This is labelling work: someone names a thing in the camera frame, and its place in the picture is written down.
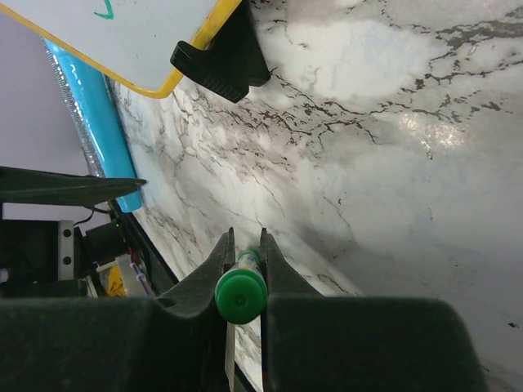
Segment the marble countertop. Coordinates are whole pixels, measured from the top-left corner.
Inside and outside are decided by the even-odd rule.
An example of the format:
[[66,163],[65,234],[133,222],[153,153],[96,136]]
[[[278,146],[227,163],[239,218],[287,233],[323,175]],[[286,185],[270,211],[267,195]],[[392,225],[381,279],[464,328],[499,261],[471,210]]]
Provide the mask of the marble countertop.
[[[233,105],[115,85],[136,213],[180,278],[261,227],[321,292],[431,296],[523,389],[523,1],[256,0],[272,79]],[[261,390],[259,323],[236,358]]]

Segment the black metal bracket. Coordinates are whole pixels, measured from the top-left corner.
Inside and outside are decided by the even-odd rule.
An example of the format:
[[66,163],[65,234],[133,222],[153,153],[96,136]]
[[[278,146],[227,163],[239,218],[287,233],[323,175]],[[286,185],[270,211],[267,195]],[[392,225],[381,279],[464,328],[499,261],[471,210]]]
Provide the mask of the black metal bracket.
[[180,41],[171,64],[193,82],[234,103],[248,94],[249,86],[260,87],[270,79],[247,0],[239,4],[207,49]]

